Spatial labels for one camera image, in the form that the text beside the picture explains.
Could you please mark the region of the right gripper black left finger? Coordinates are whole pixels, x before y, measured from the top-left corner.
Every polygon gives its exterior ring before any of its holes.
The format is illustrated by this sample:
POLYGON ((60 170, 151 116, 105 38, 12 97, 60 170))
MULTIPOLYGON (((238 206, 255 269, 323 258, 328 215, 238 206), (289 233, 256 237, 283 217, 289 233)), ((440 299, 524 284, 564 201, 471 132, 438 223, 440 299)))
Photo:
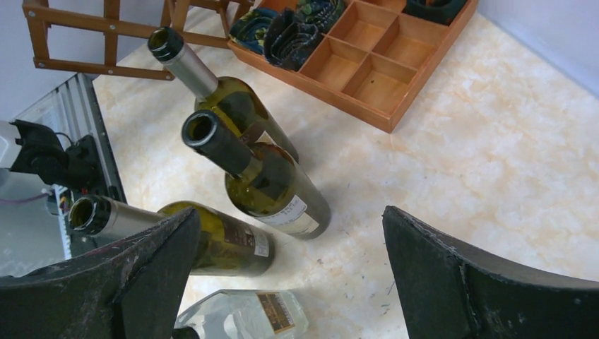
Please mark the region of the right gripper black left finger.
POLYGON ((186 208, 75 258, 1 278, 2 338, 170 338, 200 237, 186 208))

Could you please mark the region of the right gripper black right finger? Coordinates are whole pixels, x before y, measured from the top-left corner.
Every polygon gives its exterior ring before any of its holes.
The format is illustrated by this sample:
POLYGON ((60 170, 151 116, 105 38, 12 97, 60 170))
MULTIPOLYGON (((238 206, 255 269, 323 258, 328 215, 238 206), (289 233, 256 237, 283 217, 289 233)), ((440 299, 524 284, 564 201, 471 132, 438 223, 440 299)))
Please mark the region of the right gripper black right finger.
POLYGON ((411 338, 597 338, 598 284, 510 261, 395 206, 386 250, 411 338))

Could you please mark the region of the clear liquor bottle brown label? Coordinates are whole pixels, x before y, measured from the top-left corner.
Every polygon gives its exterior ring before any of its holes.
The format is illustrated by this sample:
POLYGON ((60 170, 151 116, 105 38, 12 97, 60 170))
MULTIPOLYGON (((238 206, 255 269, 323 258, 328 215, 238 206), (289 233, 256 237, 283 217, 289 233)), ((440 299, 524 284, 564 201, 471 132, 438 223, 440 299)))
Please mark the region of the clear liquor bottle brown label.
POLYGON ((218 290, 176 319, 172 338, 299 338, 309 327, 287 290, 218 290))

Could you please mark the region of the green wine bottle silver foil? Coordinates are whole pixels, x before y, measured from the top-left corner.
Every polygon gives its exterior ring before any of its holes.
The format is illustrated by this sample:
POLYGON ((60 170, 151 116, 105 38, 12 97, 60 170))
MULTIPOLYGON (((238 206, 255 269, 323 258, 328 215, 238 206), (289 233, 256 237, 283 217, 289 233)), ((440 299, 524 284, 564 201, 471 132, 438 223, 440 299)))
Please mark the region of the green wine bottle silver foil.
POLYGON ((200 237, 192 275, 254 277, 271 267, 275 245, 269 233, 193 201, 175 201, 152 212, 105 196, 82 196, 70 209, 69 227, 88 237, 116 241, 185 208, 194 208, 199 214, 200 237))

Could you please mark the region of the green wine bottle black neck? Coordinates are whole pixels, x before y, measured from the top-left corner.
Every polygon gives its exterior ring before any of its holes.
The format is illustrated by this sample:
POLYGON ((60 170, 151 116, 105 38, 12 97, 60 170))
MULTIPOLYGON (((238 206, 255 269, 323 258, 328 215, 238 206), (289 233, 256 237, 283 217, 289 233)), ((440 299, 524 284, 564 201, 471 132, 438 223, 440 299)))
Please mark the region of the green wine bottle black neck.
POLYGON ((243 143, 209 109, 186 119, 182 140, 224 171, 228 198, 244 214, 298 239, 315 239, 327 230, 328 202, 280 146, 243 143))

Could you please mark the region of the green wine bottle silver neck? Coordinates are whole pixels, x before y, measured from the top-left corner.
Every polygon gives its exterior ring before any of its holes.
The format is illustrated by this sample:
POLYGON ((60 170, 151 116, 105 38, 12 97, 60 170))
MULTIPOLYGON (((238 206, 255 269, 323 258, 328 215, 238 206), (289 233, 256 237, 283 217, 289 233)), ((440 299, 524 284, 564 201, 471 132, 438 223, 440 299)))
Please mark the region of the green wine bottle silver neck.
POLYGON ((248 84, 231 76, 217 77, 172 28, 155 29, 147 46, 152 55, 194 94, 196 111, 214 111, 246 144, 274 143, 295 161, 299 160, 291 140, 248 84))

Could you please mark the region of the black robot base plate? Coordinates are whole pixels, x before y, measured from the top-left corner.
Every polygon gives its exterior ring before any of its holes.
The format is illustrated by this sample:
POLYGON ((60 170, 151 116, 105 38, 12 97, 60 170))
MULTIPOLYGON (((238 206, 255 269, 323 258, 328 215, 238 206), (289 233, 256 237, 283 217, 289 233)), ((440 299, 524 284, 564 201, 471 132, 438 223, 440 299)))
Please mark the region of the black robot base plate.
POLYGON ((93 135, 87 134, 67 148, 58 135, 43 124, 19 119, 2 121, 1 169, 33 174, 45 184, 74 192, 68 209, 59 204, 65 214, 74 210, 77 198, 88 194, 126 201, 117 166, 109 164, 102 154, 104 148, 93 135))

